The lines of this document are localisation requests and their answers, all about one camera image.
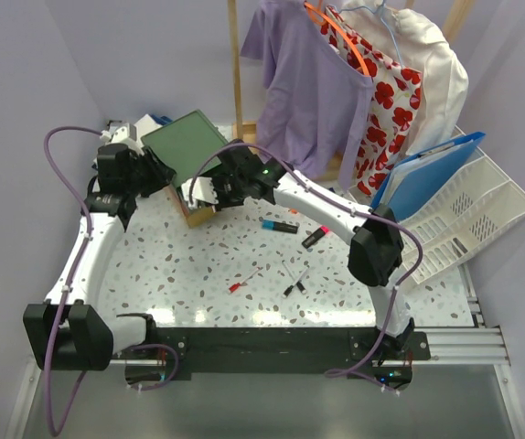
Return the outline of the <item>three-drawer desk organizer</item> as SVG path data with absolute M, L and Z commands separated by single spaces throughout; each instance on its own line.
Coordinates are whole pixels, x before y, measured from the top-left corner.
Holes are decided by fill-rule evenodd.
M 164 191 L 191 229 L 210 220 L 215 210 L 201 204 L 190 208 L 181 194 L 181 185 L 192 178 L 204 161 L 221 149 L 227 139 L 201 110 L 190 112 L 141 137 L 144 146 L 177 174 Z

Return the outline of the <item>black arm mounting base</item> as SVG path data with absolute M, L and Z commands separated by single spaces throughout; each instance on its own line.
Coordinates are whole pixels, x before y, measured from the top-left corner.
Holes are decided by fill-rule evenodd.
M 154 345 L 167 345 L 179 358 L 176 378 L 197 373 L 320 374 L 348 369 L 369 353 L 379 331 L 371 327 L 227 327 L 157 328 L 138 350 L 127 349 L 114 359 L 123 360 L 130 381 L 156 380 L 158 373 L 174 369 L 171 353 Z

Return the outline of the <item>blue document folder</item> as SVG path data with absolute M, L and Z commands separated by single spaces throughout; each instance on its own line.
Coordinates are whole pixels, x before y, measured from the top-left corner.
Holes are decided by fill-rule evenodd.
M 397 221 L 408 219 L 469 159 L 485 137 L 483 132 L 461 135 L 407 156 L 385 177 L 370 207 L 384 204 Z

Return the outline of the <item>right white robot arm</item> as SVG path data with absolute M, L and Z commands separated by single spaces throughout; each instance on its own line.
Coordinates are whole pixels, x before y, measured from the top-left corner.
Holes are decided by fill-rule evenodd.
M 402 303 L 398 282 L 403 240 L 400 225 L 385 205 L 372 210 L 342 198 L 275 158 L 263 162 L 244 145 L 228 145 L 220 163 L 205 173 L 213 180 L 217 207 L 239 206 L 246 198 L 295 209 L 327 227 L 348 245 L 348 270 L 369 289 L 381 332 L 377 347 L 387 359 L 398 359 L 410 347 L 413 318 Z

